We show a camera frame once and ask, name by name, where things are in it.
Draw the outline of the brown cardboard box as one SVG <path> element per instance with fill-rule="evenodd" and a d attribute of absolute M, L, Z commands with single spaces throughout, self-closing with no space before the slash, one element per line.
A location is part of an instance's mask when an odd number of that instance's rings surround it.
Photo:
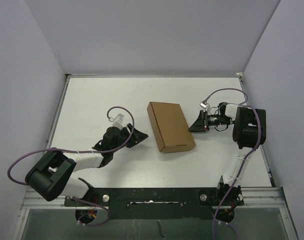
<path fill-rule="evenodd" d="M 188 152 L 196 146 L 179 104 L 151 101 L 146 110 L 159 152 Z"/>

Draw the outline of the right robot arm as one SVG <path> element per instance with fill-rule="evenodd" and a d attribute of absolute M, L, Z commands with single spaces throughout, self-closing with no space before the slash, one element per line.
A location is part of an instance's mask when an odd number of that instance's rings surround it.
<path fill-rule="evenodd" d="M 237 144 L 237 150 L 214 192 L 215 200 L 224 205 L 241 195 L 242 178 L 248 162 L 253 153 L 266 141 L 267 112 L 264 109 L 221 102 L 214 114 L 201 110 L 188 131 L 207 132 L 211 127 L 219 131 L 219 126 L 225 126 L 226 130 L 233 126 L 232 140 Z"/>

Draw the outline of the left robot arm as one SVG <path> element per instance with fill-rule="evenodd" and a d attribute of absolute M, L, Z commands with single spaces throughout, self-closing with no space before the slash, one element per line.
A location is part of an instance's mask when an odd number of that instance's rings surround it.
<path fill-rule="evenodd" d="M 103 168 L 114 157 L 114 152 L 122 144 L 132 148 L 149 136 L 127 124 L 122 129 L 109 127 L 89 153 L 63 153 L 48 151 L 25 176 L 25 183 L 50 202 L 58 196 L 74 197 L 83 206 L 94 199 L 94 187 L 82 178 L 72 177 L 73 172 L 90 168 Z"/>

